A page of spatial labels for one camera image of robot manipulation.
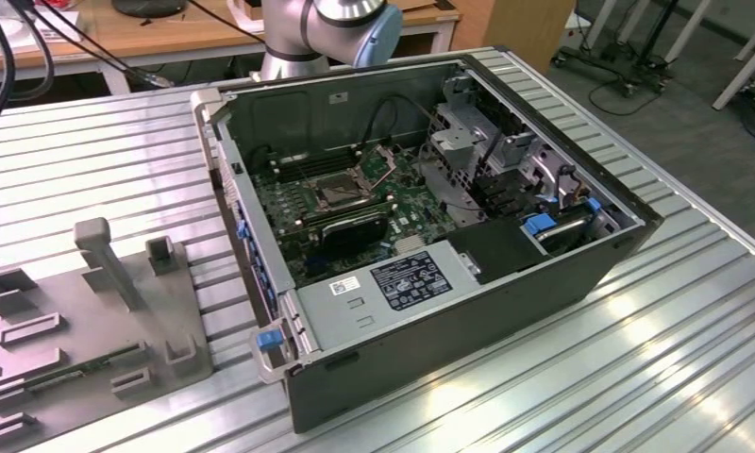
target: blue release button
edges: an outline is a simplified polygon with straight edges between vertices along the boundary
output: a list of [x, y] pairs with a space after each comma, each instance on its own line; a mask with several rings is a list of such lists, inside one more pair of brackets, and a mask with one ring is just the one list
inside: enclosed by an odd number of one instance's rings
[[593, 209], [593, 212], [602, 210], [602, 203], [595, 198], [589, 198], [589, 206]]
[[554, 222], [554, 219], [549, 214], [538, 214], [534, 217], [529, 217], [526, 223], [523, 224], [526, 231], [529, 231], [529, 233], [531, 233], [533, 236], [538, 234], [541, 231], [546, 231], [547, 229], [554, 228], [555, 226], [557, 226], [557, 222]]
[[247, 226], [246, 221], [240, 221], [238, 224], [238, 239], [246, 239], [250, 237], [250, 227]]
[[278, 328], [256, 334], [256, 347], [260, 348], [260, 351], [271, 351], [279, 348], [282, 342], [282, 332]]

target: motherboard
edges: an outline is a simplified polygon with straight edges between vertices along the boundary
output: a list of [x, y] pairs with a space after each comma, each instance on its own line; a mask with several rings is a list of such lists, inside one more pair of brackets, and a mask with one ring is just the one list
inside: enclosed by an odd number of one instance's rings
[[255, 176], [298, 287], [411, 252], [455, 230], [417, 157], [417, 148], [377, 144], [322, 161], [272, 160]]

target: gray robot arm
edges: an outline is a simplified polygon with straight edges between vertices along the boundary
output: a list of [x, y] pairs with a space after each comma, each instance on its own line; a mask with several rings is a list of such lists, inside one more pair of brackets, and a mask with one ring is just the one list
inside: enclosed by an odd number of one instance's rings
[[387, 0], [263, 0], [263, 21], [262, 80], [323, 73], [327, 57], [356, 68], [383, 64], [403, 29]]

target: slotted metal surface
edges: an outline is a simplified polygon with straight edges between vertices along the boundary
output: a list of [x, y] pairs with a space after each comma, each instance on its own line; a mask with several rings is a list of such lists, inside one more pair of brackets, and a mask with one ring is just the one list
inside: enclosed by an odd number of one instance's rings
[[0, 268], [80, 267], [69, 228], [99, 215], [120, 255], [164, 233], [187, 242], [218, 370], [32, 451], [755, 450], [755, 242], [514, 56], [474, 55], [666, 223], [582, 303], [303, 435], [246, 345], [192, 89], [5, 113]]

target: cabinet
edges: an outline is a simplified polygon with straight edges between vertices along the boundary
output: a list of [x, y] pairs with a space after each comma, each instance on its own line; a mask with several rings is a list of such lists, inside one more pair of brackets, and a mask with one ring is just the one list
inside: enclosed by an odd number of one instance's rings
[[454, 50], [506, 45], [541, 72], [566, 31], [574, 0], [450, 0], [462, 13]]

